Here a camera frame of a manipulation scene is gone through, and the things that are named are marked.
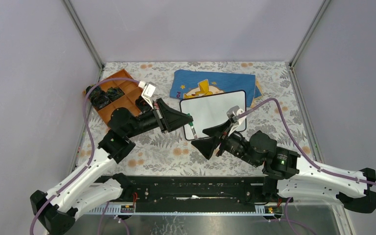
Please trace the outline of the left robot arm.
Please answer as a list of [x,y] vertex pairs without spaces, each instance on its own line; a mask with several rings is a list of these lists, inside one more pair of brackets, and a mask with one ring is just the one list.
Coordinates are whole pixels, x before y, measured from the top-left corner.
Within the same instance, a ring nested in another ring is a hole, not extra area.
[[51,235],[63,235],[83,214],[104,202],[130,199],[132,184],[122,173],[115,174],[100,186],[90,186],[129,155],[135,147],[131,137],[155,128],[163,133],[172,132],[192,121],[190,115],[169,107],[161,98],[137,117],[126,108],[115,109],[108,122],[110,130],[98,146],[92,146],[88,160],[53,188],[32,193],[30,202],[34,217],[29,233],[32,235],[36,223],[40,222]]

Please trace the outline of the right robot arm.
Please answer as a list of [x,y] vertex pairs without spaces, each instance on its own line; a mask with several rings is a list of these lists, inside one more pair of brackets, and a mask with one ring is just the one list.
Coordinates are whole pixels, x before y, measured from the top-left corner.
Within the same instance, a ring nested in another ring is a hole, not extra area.
[[262,167],[268,184],[261,188],[263,199],[280,198],[339,201],[345,209],[372,213],[376,209],[376,192],[371,190],[376,172],[371,168],[352,171],[319,162],[310,162],[296,151],[278,146],[276,140],[257,131],[249,139],[239,132],[228,132],[221,124],[205,130],[207,137],[191,144],[208,160],[228,152],[242,161]]

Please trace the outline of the green whiteboard marker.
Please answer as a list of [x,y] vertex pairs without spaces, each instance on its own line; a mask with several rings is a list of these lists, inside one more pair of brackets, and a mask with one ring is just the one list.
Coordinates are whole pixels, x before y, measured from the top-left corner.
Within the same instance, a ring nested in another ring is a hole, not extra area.
[[[187,127],[186,127],[186,131],[185,131],[185,138],[187,141],[192,141],[192,140],[198,140],[198,136],[197,136],[197,133],[195,131],[195,127],[194,127],[194,124],[193,124],[193,117],[190,115],[190,113],[187,114],[189,117],[191,117],[192,119],[192,122],[189,122],[187,124]],[[189,129],[191,130],[191,135],[192,137],[189,137],[188,136],[188,130],[187,128],[189,127]]]

